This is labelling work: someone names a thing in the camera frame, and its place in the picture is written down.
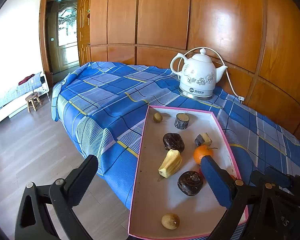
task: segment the power cord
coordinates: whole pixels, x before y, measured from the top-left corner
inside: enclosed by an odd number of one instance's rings
[[[210,49],[210,50],[212,50],[214,53],[216,53],[216,54],[219,56],[219,58],[220,58],[220,60],[221,60],[221,62],[222,62],[222,65],[225,66],[225,63],[223,62],[223,59],[222,59],[222,57],[220,56],[220,54],[219,54],[218,52],[216,52],[214,49],[211,49],[211,48],[208,48],[208,47],[197,47],[197,48],[194,48],[194,49],[189,50],[188,52],[186,52],[186,53],[183,54],[183,55],[185,56],[185,55],[187,55],[189,52],[194,51],[194,50],[196,50],[196,49]],[[179,64],[178,64],[178,72],[179,72],[180,63],[181,63],[181,59],[179,60]],[[233,86],[232,86],[231,81],[230,81],[230,77],[229,77],[229,73],[228,73],[228,70],[227,70],[227,69],[226,69],[226,74],[227,74],[227,78],[228,78],[228,81],[229,81],[229,84],[230,84],[230,87],[231,87],[232,92],[233,92],[234,95],[239,99],[239,102],[242,103],[242,102],[244,101],[245,98],[242,97],[242,96],[237,95],[237,93],[234,91]]]

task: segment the red cloth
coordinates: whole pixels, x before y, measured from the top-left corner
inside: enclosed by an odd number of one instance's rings
[[[34,77],[34,74],[25,77],[24,80],[20,81],[18,85],[20,86],[20,85],[22,85],[23,83],[26,83],[26,82],[27,82],[30,78],[32,78],[32,77]]]

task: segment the blue gripper pad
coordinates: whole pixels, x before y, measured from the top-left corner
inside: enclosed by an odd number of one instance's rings
[[[289,188],[291,186],[291,181],[288,175],[283,174],[274,167],[267,167],[265,170],[265,175],[270,179],[271,182],[279,185],[283,188]]]
[[[228,172],[222,170],[211,156],[205,156],[201,159],[201,172],[219,204],[227,209],[230,208],[236,188]]]

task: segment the kettle handle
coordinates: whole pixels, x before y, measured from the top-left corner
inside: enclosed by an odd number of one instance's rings
[[[178,53],[173,59],[172,61],[170,62],[170,69],[173,73],[175,73],[176,75],[178,76],[181,76],[181,73],[182,73],[182,70],[177,72],[173,69],[173,63],[176,61],[177,58],[183,58],[183,60],[186,62],[188,59],[186,56],[182,55],[181,53]]]

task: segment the white ceramic kettle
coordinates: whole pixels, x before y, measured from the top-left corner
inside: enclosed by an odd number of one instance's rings
[[[227,68],[227,66],[222,65],[216,69],[210,57],[205,54],[206,50],[203,48],[200,49],[200,53],[193,55],[189,59],[181,53],[178,53],[170,63],[171,71],[180,76],[180,89],[200,98],[212,96],[216,83],[220,81]],[[178,58],[183,58],[185,62],[182,70],[179,72],[173,69],[173,63]]]

